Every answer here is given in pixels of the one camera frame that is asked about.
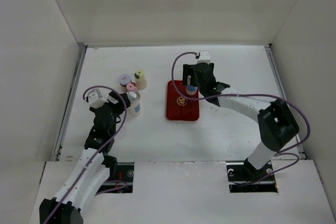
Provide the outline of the pink cap bottle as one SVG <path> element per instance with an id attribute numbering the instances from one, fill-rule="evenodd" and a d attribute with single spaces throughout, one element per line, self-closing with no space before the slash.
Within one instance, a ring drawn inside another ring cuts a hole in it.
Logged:
<path id="1" fill-rule="evenodd" d="M 136 93 L 138 91 L 137 86 L 134 82 L 129 82 L 127 84 L 126 88 L 129 92 L 135 92 Z"/>

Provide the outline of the tall jar blue label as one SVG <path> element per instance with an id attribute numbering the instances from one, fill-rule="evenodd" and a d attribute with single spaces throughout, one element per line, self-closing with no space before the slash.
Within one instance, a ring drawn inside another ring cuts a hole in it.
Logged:
<path id="1" fill-rule="evenodd" d="M 130 102 L 128 112 L 134 117 L 139 116 L 141 114 L 141 106 L 137 94 L 133 91 L 128 91 L 127 98 Z"/>
<path id="2" fill-rule="evenodd" d="M 185 91 L 189 97 L 193 97 L 194 95 L 197 94 L 198 88 L 191 85 L 187 85 Z"/>

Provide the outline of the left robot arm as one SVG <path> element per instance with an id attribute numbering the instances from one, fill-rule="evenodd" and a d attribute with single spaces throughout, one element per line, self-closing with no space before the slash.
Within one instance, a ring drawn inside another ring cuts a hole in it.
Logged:
<path id="1" fill-rule="evenodd" d="M 84 94 L 95 115 L 93 126 L 71 175 L 52 199 L 41 202 L 40 223 L 83 223 L 82 214 L 89 201 L 105 181 L 113 181 L 118 175 L 118 162 L 109 152 L 125 123 L 120 116 L 127 115 L 132 96 L 130 92 L 111 90 L 109 98 L 104 99 L 99 89 L 95 86 Z"/>

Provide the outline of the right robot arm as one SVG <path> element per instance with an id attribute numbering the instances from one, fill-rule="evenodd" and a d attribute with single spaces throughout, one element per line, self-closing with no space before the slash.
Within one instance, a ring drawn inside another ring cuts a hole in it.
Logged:
<path id="1" fill-rule="evenodd" d="M 267 102 L 245 96 L 218 82 L 213 70 L 213 63 L 184 64 L 183 84 L 196 87 L 207 102 L 234 110 L 258 124 L 261 142 L 245 159 L 243 168 L 248 179 L 257 179 L 270 159 L 299 133 L 299 126 L 284 100 Z"/>

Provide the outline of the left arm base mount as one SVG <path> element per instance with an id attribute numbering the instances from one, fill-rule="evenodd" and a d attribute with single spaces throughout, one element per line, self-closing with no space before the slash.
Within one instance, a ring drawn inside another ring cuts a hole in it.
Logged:
<path id="1" fill-rule="evenodd" d="M 103 182 L 96 195 L 130 194 L 133 192 L 134 163 L 118 163 L 114 172 Z"/>

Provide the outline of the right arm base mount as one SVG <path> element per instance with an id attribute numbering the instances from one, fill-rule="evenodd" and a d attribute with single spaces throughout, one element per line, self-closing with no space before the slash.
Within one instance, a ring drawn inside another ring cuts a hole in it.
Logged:
<path id="1" fill-rule="evenodd" d="M 243 162 L 226 163 L 229 191 L 231 193 L 277 193 L 275 176 L 264 176 L 273 172 L 271 162 L 261 170 L 250 172 Z"/>

